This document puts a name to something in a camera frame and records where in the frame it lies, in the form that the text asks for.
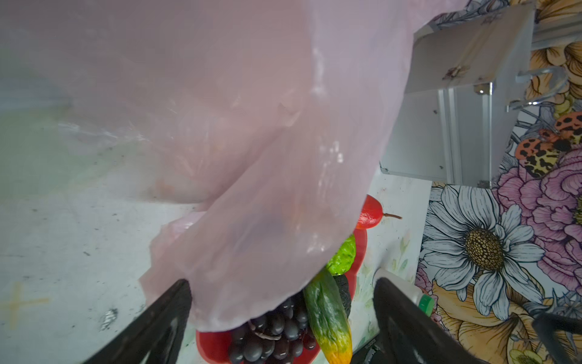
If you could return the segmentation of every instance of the red bowl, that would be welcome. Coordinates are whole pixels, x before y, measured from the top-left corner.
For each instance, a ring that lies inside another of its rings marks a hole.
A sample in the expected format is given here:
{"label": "red bowl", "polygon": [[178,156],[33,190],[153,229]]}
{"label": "red bowl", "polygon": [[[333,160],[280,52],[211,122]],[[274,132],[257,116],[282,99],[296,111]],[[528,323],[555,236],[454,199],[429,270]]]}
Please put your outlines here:
{"label": "red bowl", "polygon": [[[354,237],[356,238],[356,258],[354,259],[352,267],[346,273],[347,281],[350,284],[350,296],[352,296],[352,299],[354,298],[354,293],[356,293],[356,274],[364,261],[365,250],[368,246],[366,230],[354,230]],[[228,331],[221,333],[201,333],[196,331],[198,352],[210,364],[230,364],[230,360],[228,359],[228,346],[230,345],[230,341],[230,332]],[[319,345],[313,350],[304,350],[303,354],[296,358],[293,363],[310,364],[319,352]]]}

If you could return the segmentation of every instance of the yellow tape mark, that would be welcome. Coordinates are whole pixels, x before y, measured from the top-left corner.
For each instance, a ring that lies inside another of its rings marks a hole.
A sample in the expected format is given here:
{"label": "yellow tape mark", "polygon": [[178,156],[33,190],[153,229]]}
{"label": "yellow tape mark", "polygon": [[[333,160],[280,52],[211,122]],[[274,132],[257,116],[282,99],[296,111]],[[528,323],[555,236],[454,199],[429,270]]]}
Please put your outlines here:
{"label": "yellow tape mark", "polygon": [[20,293],[22,292],[22,282],[14,283],[14,288],[12,289],[12,298],[9,302],[0,303],[0,308],[8,309],[10,311],[9,316],[9,327],[11,330],[16,329],[18,323],[18,310],[23,306],[34,306],[41,303],[50,302],[49,298],[32,299],[30,301],[21,301]]}

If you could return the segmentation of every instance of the plastic bottle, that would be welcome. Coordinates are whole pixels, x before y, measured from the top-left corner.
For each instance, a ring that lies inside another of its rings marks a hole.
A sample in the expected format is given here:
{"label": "plastic bottle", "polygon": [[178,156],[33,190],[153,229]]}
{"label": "plastic bottle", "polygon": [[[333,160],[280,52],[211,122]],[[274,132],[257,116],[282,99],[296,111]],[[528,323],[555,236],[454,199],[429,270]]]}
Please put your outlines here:
{"label": "plastic bottle", "polygon": [[423,290],[409,283],[397,275],[390,273],[382,268],[378,269],[374,274],[374,285],[380,278],[387,278],[392,282],[399,290],[404,293],[415,305],[418,306],[427,316],[432,315],[432,310],[435,307],[435,300],[423,293]]}

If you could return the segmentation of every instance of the red cherry tomato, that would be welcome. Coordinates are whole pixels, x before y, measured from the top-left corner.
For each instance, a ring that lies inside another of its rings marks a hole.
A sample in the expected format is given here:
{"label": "red cherry tomato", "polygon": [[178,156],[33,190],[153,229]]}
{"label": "red cherry tomato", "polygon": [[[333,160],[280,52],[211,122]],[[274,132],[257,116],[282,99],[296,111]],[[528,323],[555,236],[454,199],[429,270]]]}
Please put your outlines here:
{"label": "red cherry tomato", "polygon": [[356,229],[364,230],[373,228],[374,226],[378,225],[380,221],[382,221],[382,217],[384,216],[402,219],[402,217],[398,215],[385,214],[382,210],[382,204],[380,201],[370,195],[366,195],[364,206],[362,207]]}

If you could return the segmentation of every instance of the case handle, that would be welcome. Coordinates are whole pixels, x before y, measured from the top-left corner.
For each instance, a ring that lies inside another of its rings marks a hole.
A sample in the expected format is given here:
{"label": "case handle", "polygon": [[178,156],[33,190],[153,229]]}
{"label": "case handle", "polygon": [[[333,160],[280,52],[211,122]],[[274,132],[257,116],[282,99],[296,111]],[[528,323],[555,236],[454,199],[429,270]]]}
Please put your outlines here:
{"label": "case handle", "polygon": [[507,105],[506,111],[509,112],[511,110],[519,110],[526,106],[537,105],[560,92],[560,90],[563,89],[564,85],[568,81],[566,70],[560,66],[551,66],[546,68],[532,69],[526,72],[520,72],[515,77],[515,81],[517,83],[524,83],[530,81],[534,76],[539,76],[546,73],[552,74],[549,85],[550,89],[548,92],[540,95],[539,97],[536,97],[533,100],[526,100],[525,97],[523,100],[513,100],[509,103],[509,105]]}

